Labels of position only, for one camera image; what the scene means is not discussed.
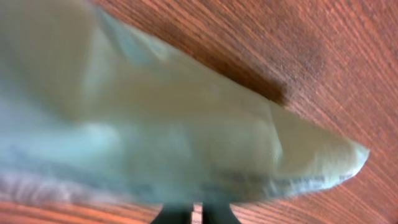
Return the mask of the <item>teal packet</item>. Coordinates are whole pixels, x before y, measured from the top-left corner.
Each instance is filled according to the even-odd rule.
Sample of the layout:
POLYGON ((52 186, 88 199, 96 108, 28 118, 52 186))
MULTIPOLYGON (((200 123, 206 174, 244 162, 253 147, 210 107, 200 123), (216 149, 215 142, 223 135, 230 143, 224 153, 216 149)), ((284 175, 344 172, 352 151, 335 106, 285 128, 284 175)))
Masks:
POLYGON ((255 202, 369 151, 84 1, 1 1, 1 199, 255 202))

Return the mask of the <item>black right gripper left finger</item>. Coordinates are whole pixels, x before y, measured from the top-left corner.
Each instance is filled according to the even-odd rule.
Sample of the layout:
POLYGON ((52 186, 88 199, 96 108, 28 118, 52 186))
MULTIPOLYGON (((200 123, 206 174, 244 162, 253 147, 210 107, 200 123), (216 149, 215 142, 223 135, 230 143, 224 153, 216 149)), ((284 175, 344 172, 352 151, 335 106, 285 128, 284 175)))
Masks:
POLYGON ((193 205, 164 205, 150 224, 191 224, 193 205))

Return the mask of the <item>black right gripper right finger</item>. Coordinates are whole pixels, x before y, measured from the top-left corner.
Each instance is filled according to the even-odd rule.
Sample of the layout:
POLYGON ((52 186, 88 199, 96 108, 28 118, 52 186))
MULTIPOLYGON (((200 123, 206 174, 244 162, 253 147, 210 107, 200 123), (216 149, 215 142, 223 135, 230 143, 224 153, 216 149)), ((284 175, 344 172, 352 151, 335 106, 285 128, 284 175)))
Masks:
POLYGON ((202 205, 202 224, 241 224, 228 203, 202 205))

